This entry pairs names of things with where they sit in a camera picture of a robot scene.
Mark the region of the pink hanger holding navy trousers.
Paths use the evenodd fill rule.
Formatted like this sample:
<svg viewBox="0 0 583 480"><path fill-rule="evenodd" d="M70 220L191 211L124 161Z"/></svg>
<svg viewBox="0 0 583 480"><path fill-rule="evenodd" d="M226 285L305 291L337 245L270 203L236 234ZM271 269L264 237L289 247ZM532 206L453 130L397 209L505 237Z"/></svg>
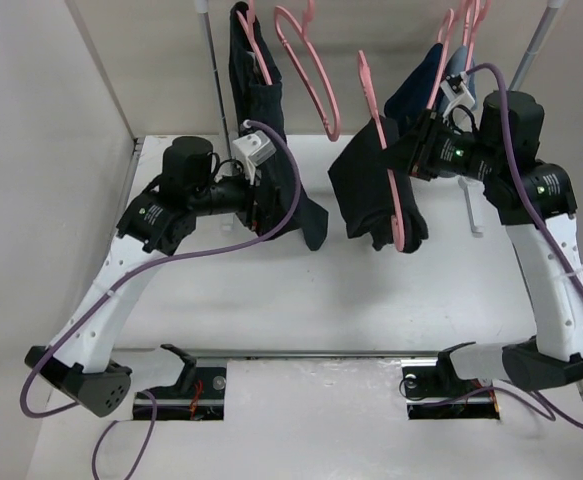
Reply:
<svg viewBox="0 0 583 480"><path fill-rule="evenodd" d="M441 45L439 64L436 72L436 81L439 82L445 69L450 40L453 37L456 25L455 10L448 8L437 34L436 42Z"/></svg>

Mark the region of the light blue jeans on hanger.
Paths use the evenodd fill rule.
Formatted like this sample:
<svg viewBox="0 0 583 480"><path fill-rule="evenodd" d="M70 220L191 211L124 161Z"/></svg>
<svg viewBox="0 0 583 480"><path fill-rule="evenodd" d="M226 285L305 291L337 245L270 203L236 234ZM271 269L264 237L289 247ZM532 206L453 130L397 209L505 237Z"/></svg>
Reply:
<svg viewBox="0 0 583 480"><path fill-rule="evenodd" d="M466 63L468 58L468 47L460 46L456 49L450 59L447 61L444 73L442 75L442 80L445 80L448 76L453 77L459 75L461 72L467 70ZM468 90L472 97L472 103L470 107L472 110L476 109L476 88L475 88L475 77L469 76L467 83ZM440 87L438 95L436 98L435 108L440 114L444 114L449 106L449 99L446 96L443 88Z"/></svg>

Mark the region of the navy blue trousers on hanger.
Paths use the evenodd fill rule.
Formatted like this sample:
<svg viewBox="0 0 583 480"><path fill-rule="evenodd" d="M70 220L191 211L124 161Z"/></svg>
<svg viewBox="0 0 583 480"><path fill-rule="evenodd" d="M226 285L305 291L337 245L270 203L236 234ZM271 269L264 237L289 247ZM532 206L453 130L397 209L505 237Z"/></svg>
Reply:
<svg viewBox="0 0 583 480"><path fill-rule="evenodd" d="M443 52L443 44L435 43L423 60L408 75L384 104L384 115L396 122L399 135L405 135L426 108L434 86Z"/></svg>

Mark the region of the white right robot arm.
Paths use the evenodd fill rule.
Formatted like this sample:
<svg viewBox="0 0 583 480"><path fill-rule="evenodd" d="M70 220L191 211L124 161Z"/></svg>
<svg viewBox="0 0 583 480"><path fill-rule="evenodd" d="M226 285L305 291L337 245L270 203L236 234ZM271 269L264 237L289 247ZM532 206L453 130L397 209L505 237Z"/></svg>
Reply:
<svg viewBox="0 0 583 480"><path fill-rule="evenodd" d="M543 120L544 110L531 95L493 92L473 132L454 132L431 110L412 131L413 176L430 180L456 173L483 184L513 245L536 325L522 342L468 342L440 351L433 381L445 395L473 380L538 391L583 379L577 203L567 172L536 157Z"/></svg>

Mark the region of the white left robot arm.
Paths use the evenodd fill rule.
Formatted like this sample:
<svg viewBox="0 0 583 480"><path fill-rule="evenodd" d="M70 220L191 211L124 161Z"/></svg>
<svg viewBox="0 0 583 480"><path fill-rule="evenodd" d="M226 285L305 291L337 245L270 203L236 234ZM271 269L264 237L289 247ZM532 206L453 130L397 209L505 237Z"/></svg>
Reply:
<svg viewBox="0 0 583 480"><path fill-rule="evenodd" d="M275 154L257 131L234 140L234 157L218 158L202 137L181 136L167 147L162 170L129 203L109 252L76 311L46 346L25 357L33 377L97 417L112 414L129 394L163 388L175 397L194 387L196 359L163 344L147 352L113 353L122 328L158 269L176 258L201 217L245 216L250 229L264 165Z"/></svg>

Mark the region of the pink hanger holding black trousers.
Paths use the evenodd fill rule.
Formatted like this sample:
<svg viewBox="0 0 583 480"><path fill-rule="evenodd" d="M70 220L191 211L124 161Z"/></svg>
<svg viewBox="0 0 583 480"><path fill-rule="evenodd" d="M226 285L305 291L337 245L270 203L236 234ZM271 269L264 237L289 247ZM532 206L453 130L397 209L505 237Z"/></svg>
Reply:
<svg viewBox="0 0 583 480"><path fill-rule="evenodd" d="M242 14L238 12L237 17L242 26L242 29L244 30L248 43L251 46L251 50L255 56L255 60L258 63L259 71L264 79L264 82L267 86L271 86L273 81L255 36L255 2L253 0L249 0L247 5L248 7L246 13Z"/></svg>

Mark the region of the pink hanger taken from rack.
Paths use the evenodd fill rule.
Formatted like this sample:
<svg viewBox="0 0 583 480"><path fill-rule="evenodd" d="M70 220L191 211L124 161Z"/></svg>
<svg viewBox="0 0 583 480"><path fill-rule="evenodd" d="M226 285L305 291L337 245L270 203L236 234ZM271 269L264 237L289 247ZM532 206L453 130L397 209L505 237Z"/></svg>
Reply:
<svg viewBox="0 0 583 480"><path fill-rule="evenodd" d="M357 52L358 77L361 88L366 99L370 116L375 123L379 144L382 150L387 148L386 136L382 121L380 119L377 99L372 82L371 70L368 65L365 53L363 50ZM395 176L391 170L387 171L388 184L390 188L391 202L393 213L390 217L390 225L393 235L393 243L398 252L403 252L405 249L405 226L402 216L401 203Z"/></svg>

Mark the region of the pink hanger holding blue jeans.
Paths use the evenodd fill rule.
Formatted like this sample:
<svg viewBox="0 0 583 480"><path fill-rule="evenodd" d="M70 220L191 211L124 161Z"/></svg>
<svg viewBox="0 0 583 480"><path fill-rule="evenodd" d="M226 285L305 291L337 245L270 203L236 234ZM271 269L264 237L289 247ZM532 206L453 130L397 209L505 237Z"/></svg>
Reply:
<svg viewBox="0 0 583 480"><path fill-rule="evenodd" d="M466 48L464 71L471 68L477 33L489 12L491 3L491 0L461 0L456 10L462 21L462 45Z"/></svg>

